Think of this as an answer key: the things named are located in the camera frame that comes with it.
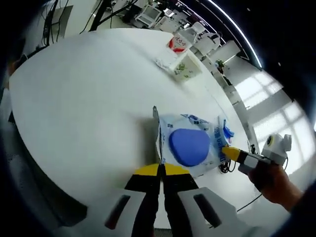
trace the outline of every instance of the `white table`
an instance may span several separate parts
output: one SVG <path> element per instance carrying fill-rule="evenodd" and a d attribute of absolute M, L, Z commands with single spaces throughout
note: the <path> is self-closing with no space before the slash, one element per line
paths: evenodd
<path fill-rule="evenodd" d="M 220 113 L 247 137 L 224 91 L 201 63 L 202 75 L 178 85 L 154 57 L 172 35 L 140 29 L 84 33 L 58 41 L 26 61 L 11 77 L 13 114 L 30 154 L 66 193 L 89 205 L 133 171 L 155 162 L 152 107 L 160 114 Z M 254 197 L 248 178 L 218 169 L 197 178 L 237 208 Z M 155 226 L 168 228 L 163 195 Z"/>

